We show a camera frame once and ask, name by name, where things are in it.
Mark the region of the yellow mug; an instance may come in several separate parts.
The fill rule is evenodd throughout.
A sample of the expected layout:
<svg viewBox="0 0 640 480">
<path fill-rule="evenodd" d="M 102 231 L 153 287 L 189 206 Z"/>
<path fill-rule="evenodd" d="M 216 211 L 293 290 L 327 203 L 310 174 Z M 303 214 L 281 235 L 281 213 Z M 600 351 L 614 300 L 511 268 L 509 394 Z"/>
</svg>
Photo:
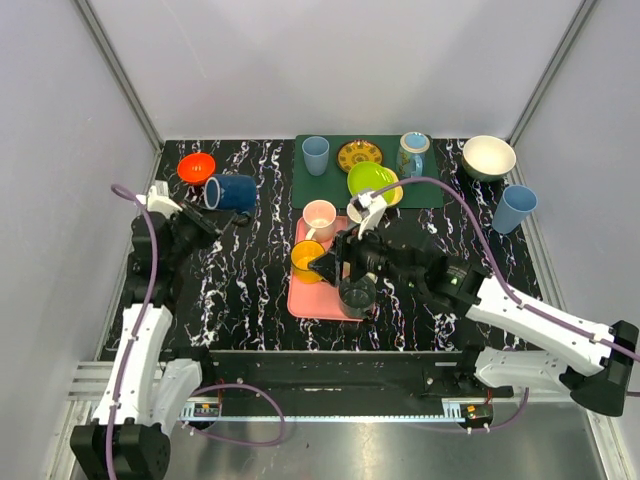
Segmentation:
<svg viewBox="0 0 640 480">
<path fill-rule="evenodd" d="M 315 240 L 303 240 L 296 243 L 291 251 L 294 277 L 304 284 L 320 282 L 322 277 L 310 269 L 310 263 L 324 253 L 324 246 Z"/>
</svg>

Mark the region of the dark blue mug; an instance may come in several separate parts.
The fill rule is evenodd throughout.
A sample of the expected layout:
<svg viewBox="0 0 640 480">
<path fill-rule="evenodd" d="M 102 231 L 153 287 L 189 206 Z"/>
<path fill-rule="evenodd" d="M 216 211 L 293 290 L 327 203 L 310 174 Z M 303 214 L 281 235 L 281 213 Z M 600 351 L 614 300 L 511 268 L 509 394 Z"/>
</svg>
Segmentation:
<svg viewBox="0 0 640 480">
<path fill-rule="evenodd" d="M 247 226 L 257 197 L 257 185 L 251 176 L 214 174 L 204 185 L 205 217 L 214 222 L 230 220 L 234 225 Z"/>
</svg>

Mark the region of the dark grey glass mug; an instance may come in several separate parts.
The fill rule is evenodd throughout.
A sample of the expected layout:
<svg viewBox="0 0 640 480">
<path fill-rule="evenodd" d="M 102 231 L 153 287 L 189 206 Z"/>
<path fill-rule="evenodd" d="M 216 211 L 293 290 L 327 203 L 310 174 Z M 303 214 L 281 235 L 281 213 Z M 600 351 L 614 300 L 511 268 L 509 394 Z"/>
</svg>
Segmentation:
<svg viewBox="0 0 640 480">
<path fill-rule="evenodd" d="M 344 278 L 338 287 L 339 307 L 350 319 L 364 320 L 371 313 L 376 300 L 376 286 L 369 276 L 357 281 Z"/>
</svg>

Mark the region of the pink mug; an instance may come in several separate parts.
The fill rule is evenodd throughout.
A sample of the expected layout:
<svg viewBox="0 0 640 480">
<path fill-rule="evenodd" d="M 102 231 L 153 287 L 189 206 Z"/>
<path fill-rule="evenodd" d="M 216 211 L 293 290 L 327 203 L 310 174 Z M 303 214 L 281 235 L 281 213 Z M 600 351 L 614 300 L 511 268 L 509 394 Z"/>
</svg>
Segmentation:
<svg viewBox="0 0 640 480">
<path fill-rule="evenodd" d="M 324 243 L 333 239 L 337 210 L 326 200 L 313 200 L 303 209 L 303 221 L 307 227 L 306 240 Z"/>
</svg>

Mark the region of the small white cup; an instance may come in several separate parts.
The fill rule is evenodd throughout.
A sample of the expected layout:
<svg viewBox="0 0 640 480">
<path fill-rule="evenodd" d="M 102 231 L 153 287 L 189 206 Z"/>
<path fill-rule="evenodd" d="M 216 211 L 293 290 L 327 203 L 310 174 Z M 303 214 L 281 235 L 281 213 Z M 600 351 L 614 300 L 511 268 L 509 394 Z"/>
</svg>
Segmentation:
<svg viewBox="0 0 640 480">
<path fill-rule="evenodd" d="M 349 203 L 346 207 L 346 214 L 351 222 L 360 224 L 362 222 L 362 215 L 353 203 Z"/>
</svg>

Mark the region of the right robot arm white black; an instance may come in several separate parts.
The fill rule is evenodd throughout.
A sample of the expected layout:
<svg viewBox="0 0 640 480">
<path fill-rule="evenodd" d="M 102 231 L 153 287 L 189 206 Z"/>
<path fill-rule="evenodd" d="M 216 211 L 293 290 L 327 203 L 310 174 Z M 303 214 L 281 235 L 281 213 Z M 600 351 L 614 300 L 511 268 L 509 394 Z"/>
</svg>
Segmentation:
<svg viewBox="0 0 640 480">
<path fill-rule="evenodd" d="M 453 373 L 454 390 L 476 396 L 487 387 L 566 393 L 595 413 L 624 411 L 639 339 L 626 321 L 595 323 L 523 294 L 495 274 L 455 257 L 395 246 L 375 231 L 342 231 L 309 264 L 334 286 L 367 274 L 403 286 L 432 311 L 465 317 L 509 332 L 532 351 L 501 353 L 470 347 Z"/>
</svg>

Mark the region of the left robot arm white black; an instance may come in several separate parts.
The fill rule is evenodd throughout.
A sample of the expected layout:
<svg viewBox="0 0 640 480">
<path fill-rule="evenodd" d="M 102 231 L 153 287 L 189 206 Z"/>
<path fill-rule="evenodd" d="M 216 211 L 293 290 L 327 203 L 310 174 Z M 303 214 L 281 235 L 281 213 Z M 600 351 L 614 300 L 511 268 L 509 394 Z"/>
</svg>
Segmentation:
<svg viewBox="0 0 640 480">
<path fill-rule="evenodd" d="M 154 206 L 131 223 L 114 365 L 91 419 L 72 431 L 71 450 L 89 479 L 162 479 L 170 436 L 191 393 L 208 394 L 216 372 L 204 347 L 177 347 L 159 365 L 183 286 L 183 263 L 236 220 L 184 202 Z"/>
</svg>

